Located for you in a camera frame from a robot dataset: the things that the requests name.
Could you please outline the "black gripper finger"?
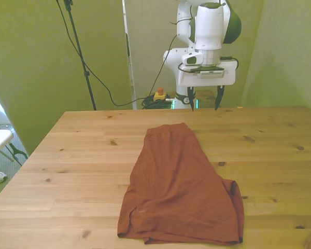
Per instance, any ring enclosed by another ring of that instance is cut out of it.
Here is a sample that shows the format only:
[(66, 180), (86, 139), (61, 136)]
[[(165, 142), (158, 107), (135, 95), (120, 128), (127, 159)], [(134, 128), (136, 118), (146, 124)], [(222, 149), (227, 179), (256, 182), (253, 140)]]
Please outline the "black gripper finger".
[(195, 90), (193, 87), (187, 88), (187, 94), (192, 111), (194, 111)]
[(220, 103), (221, 103), (223, 95), (224, 95), (224, 88), (225, 88), (225, 86), (218, 86), (217, 87), (217, 96), (215, 99), (215, 110), (217, 110), (220, 106)]

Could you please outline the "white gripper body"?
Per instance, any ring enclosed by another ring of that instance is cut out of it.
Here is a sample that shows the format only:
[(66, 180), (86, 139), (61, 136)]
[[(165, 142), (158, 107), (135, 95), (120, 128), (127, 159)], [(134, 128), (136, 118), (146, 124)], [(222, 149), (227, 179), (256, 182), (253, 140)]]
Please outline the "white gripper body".
[(180, 87), (231, 86), (236, 81), (236, 61), (221, 61), (216, 67), (202, 69), (199, 65), (178, 67)]

